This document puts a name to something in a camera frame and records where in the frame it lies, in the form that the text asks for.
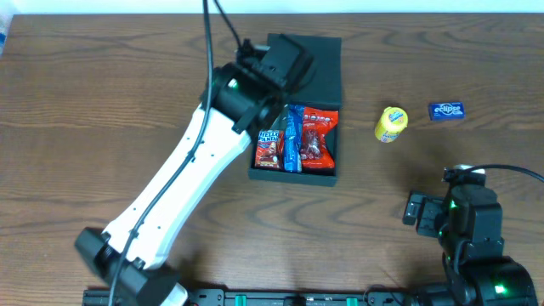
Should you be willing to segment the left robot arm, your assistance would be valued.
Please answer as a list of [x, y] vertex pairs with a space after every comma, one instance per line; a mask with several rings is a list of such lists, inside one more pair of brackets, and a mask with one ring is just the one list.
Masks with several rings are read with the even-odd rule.
[[104, 229], [86, 228], [75, 247], [109, 285], [106, 305], [184, 305], [189, 294], [166, 260], [184, 223], [219, 174], [269, 128], [304, 78], [313, 55], [280, 34], [245, 41], [236, 60], [208, 66], [189, 126], [139, 196]]

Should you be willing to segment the blue Oreo cookie pack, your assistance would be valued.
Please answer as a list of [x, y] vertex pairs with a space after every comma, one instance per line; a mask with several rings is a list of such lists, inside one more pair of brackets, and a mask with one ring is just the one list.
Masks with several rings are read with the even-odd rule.
[[304, 109], [303, 105], [289, 105], [286, 113], [283, 162], [284, 170], [288, 173], [302, 172], [300, 147], [302, 144]]

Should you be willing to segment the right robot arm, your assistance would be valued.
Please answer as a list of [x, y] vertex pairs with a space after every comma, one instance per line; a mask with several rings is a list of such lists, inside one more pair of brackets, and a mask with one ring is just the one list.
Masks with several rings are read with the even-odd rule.
[[409, 194], [402, 222], [441, 246], [446, 282], [405, 296], [406, 305], [512, 305], [538, 303], [530, 274], [505, 255], [502, 206], [486, 187], [488, 166], [444, 171], [445, 195]]

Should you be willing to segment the dark green box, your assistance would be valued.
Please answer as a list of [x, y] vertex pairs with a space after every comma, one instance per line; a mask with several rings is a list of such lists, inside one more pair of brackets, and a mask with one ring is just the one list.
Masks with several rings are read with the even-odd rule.
[[[288, 37], [314, 57], [299, 89], [292, 96], [292, 103], [324, 111], [340, 111], [343, 107], [342, 39], [292, 34]], [[248, 176], [252, 180], [332, 187], [337, 182], [337, 168], [304, 169], [301, 173], [287, 173], [257, 168], [251, 162]]]

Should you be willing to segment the red Hello Panda box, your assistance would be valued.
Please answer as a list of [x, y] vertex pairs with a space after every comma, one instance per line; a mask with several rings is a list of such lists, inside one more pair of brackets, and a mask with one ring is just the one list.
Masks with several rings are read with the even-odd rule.
[[254, 166], [272, 170], [283, 169], [284, 132], [262, 130], [258, 134]]

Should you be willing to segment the red candy bag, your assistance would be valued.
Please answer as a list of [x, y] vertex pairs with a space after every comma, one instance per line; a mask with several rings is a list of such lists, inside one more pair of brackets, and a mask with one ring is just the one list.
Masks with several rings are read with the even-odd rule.
[[337, 126], [337, 110], [306, 107], [303, 112], [303, 136], [300, 156], [303, 168], [333, 169], [335, 162], [326, 145], [326, 135]]

